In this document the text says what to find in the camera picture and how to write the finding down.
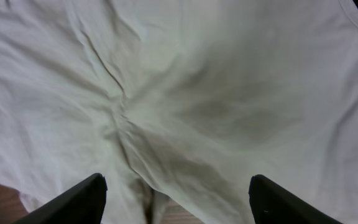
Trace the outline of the beige khaki shorts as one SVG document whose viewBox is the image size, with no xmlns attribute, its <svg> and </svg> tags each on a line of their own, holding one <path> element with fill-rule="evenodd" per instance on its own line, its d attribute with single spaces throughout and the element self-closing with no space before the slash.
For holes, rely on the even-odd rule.
<svg viewBox="0 0 358 224">
<path fill-rule="evenodd" d="M 0 184 L 96 172 L 103 223 L 252 223 L 256 174 L 358 223 L 356 4 L 0 0 Z"/>
</svg>

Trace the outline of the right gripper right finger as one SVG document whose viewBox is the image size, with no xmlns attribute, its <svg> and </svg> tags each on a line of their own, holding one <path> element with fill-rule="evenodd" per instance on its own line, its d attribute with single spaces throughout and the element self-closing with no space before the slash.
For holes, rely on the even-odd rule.
<svg viewBox="0 0 358 224">
<path fill-rule="evenodd" d="M 250 180 L 249 203 L 256 224 L 341 224 L 260 174 Z"/>
</svg>

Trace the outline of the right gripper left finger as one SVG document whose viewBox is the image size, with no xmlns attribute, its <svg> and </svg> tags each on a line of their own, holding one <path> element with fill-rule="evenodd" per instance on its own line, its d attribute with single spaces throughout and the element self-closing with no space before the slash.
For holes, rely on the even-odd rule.
<svg viewBox="0 0 358 224">
<path fill-rule="evenodd" d="M 100 224 L 107 190 L 103 175 L 95 173 L 14 224 Z"/>
</svg>

